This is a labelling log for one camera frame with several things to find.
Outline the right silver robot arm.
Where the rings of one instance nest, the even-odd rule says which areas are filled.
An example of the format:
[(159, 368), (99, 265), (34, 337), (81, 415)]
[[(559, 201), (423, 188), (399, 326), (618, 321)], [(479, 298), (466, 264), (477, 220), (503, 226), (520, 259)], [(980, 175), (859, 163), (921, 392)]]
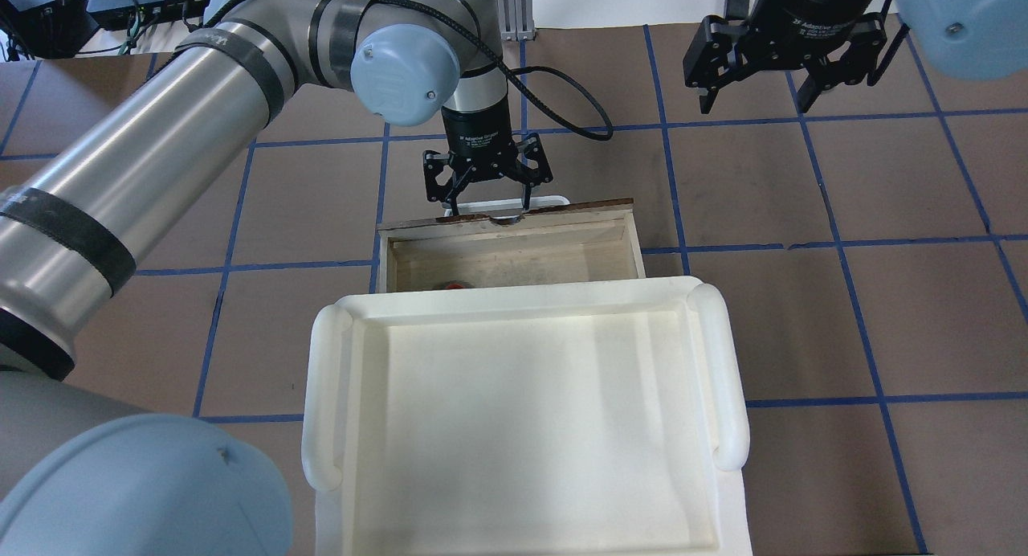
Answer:
[(683, 55), (683, 80), (709, 113), (723, 88), (758, 72), (806, 72), (809, 112), (838, 86), (876, 86), (911, 34), (940, 72), (1002, 79), (1026, 69), (1027, 0), (724, 0)]

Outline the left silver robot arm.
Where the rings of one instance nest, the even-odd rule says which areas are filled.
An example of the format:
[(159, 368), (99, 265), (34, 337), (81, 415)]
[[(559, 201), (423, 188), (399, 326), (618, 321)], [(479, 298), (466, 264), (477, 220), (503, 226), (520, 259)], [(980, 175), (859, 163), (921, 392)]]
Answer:
[(501, 128), (498, 0), (223, 0), (150, 80), (2, 193), (4, 555), (286, 555), (257, 447), (66, 384), (74, 339), (311, 84), (390, 125)]

